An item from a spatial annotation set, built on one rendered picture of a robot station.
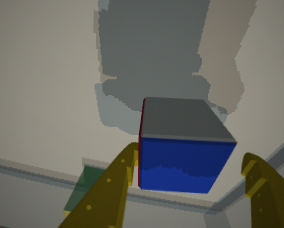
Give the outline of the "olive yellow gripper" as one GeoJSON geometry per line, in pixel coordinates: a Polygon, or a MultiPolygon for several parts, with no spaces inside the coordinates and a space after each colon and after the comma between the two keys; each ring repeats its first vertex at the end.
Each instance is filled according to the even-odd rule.
{"type": "MultiPolygon", "coordinates": [[[[122,228],[138,142],[128,144],[58,228],[122,228]]],[[[245,153],[241,175],[251,199],[252,228],[284,228],[284,178],[261,157],[245,153]]]]}

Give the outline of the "grey side wall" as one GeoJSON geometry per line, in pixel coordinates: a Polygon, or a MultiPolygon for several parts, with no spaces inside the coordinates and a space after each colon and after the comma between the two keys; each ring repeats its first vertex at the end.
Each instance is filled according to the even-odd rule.
{"type": "MultiPolygon", "coordinates": [[[[266,162],[284,178],[284,146],[266,162]]],[[[245,180],[211,211],[217,228],[251,228],[251,199],[245,196],[245,180]]]]}

